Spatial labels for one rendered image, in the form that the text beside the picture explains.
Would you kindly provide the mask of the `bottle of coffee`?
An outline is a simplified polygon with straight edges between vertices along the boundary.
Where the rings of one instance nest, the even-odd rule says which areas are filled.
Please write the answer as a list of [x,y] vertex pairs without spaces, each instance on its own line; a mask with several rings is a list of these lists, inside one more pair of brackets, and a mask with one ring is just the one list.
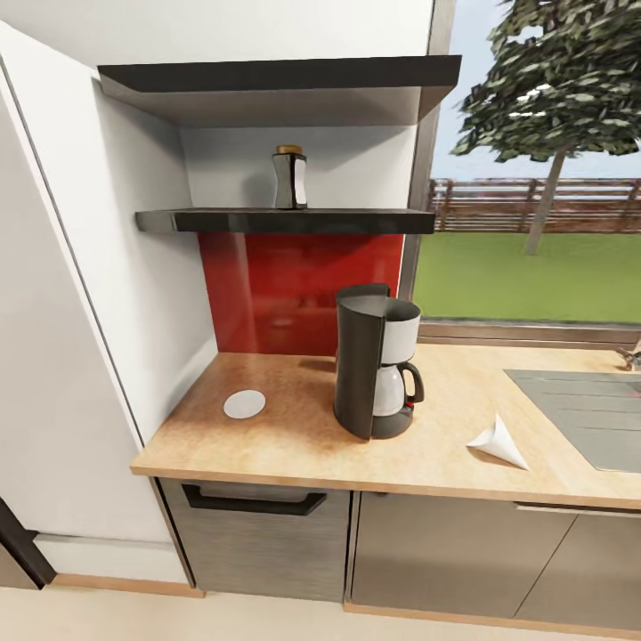
[[302,148],[295,145],[276,147],[272,155],[278,191],[275,207],[280,210],[301,210],[308,208],[304,194],[304,170],[306,156]]

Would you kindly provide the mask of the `paper coffee filter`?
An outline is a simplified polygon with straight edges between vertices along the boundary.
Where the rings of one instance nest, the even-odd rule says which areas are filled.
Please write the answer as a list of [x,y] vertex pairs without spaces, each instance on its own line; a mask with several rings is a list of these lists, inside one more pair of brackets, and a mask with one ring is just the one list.
[[526,462],[524,462],[521,454],[517,451],[507,428],[499,417],[499,414],[496,414],[495,423],[492,426],[489,426],[477,439],[470,442],[467,446],[472,446],[477,450],[486,451],[491,455],[503,458],[503,460],[512,462],[512,464],[530,471],[530,468],[526,466]]

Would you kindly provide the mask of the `saucer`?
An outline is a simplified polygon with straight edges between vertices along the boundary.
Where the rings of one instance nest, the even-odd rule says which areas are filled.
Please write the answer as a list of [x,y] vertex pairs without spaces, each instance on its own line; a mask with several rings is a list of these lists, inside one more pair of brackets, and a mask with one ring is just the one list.
[[256,390],[239,390],[221,406],[231,418],[253,417],[264,407],[264,398]]

